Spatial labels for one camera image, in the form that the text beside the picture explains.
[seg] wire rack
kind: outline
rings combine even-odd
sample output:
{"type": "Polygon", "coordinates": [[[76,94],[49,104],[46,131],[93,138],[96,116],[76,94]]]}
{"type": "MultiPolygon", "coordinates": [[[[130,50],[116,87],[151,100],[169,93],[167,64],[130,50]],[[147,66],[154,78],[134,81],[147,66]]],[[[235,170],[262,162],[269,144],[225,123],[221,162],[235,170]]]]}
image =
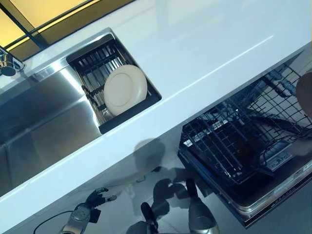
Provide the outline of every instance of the wire rack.
{"type": "Polygon", "coordinates": [[[108,76],[118,67],[126,64],[137,66],[137,64],[122,44],[112,36],[105,36],[102,41],[95,42],[95,46],[91,45],[91,49],[86,48],[70,55],[67,61],[78,73],[82,88],[97,116],[100,131],[105,133],[159,101],[161,97],[147,80],[146,99],[130,108],[131,113],[127,111],[127,115],[122,113],[117,117],[113,116],[105,105],[103,93],[105,82],[108,76]]]}
{"type": "Polygon", "coordinates": [[[105,82],[113,70],[125,64],[133,65],[123,57],[114,43],[109,42],[80,57],[74,64],[74,68],[80,76],[82,88],[91,102],[100,124],[113,118],[104,101],[105,82]]]}
{"type": "Polygon", "coordinates": [[[265,172],[267,154],[280,150],[277,144],[312,137],[311,119],[295,96],[299,78],[282,64],[186,124],[182,143],[230,184],[265,172]]]}

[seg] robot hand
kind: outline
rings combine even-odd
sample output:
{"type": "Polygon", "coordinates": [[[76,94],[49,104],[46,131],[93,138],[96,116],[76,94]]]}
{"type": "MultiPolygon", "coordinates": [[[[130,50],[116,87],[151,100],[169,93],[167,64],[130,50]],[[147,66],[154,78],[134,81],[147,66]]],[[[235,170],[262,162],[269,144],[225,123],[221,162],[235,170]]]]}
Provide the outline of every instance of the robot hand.
{"type": "Polygon", "coordinates": [[[59,234],[83,234],[88,223],[97,223],[101,211],[95,207],[117,199],[116,196],[103,197],[101,193],[107,191],[106,188],[95,189],[84,203],[77,205],[59,234]]]}

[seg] dishwasher rack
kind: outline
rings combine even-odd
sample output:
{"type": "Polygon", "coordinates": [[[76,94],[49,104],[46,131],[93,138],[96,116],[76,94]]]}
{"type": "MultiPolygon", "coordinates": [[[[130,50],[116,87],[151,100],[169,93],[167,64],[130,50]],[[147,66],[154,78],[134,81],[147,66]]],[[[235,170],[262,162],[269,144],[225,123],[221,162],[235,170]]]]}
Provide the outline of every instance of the dishwasher rack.
{"type": "Polygon", "coordinates": [[[280,65],[184,125],[181,143],[229,185],[255,173],[274,176],[268,158],[312,137],[312,121],[295,96],[299,78],[280,65]]]}
{"type": "Polygon", "coordinates": [[[71,54],[66,60],[75,69],[80,78],[82,89],[97,116],[99,130],[102,134],[161,99],[160,94],[147,79],[148,92],[144,101],[118,116],[113,116],[109,112],[105,105],[103,93],[109,74],[116,68],[126,64],[138,67],[121,42],[111,34],[105,35],[100,40],[71,54]]]}

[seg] stainless steel sink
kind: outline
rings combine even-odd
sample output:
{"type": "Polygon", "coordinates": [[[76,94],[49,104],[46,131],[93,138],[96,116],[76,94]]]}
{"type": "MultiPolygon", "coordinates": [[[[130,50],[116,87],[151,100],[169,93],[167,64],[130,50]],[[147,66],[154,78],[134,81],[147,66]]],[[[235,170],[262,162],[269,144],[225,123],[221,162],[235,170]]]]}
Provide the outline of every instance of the stainless steel sink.
{"type": "Polygon", "coordinates": [[[99,137],[65,59],[0,95],[0,196],[99,137]]]}
{"type": "Polygon", "coordinates": [[[147,78],[146,99],[106,119],[109,74],[138,66],[109,29],[60,56],[0,94],[0,196],[161,99],[147,78]]]}

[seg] window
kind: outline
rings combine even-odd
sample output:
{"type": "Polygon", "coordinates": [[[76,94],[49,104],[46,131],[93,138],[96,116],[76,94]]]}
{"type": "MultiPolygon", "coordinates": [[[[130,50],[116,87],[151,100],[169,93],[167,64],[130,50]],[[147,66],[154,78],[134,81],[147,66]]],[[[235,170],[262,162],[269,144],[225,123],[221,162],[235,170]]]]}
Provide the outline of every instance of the window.
{"type": "Polygon", "coordinates": [[[0,0],[0,45],[25,60],[134,0],[0,0]]]}

